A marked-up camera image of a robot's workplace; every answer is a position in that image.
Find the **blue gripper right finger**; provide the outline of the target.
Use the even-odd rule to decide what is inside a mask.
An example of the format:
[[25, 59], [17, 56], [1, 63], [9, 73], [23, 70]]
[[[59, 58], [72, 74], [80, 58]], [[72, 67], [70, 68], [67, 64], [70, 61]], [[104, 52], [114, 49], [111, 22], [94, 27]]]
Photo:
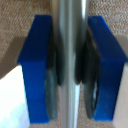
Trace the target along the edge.
[[126, 54], [102, 16], [90, 16], [82, 57], [82, 91], [87, 116], [111, 121]]

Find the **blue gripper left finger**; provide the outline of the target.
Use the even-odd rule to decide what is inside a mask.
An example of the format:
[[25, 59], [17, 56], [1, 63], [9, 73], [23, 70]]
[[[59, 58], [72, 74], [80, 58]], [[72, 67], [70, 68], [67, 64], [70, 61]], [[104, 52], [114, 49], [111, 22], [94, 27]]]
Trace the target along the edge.
[[35, 16], [17, 62], [22, 66], [30, 121], [56, 120], [59, 81], [50, 15]]

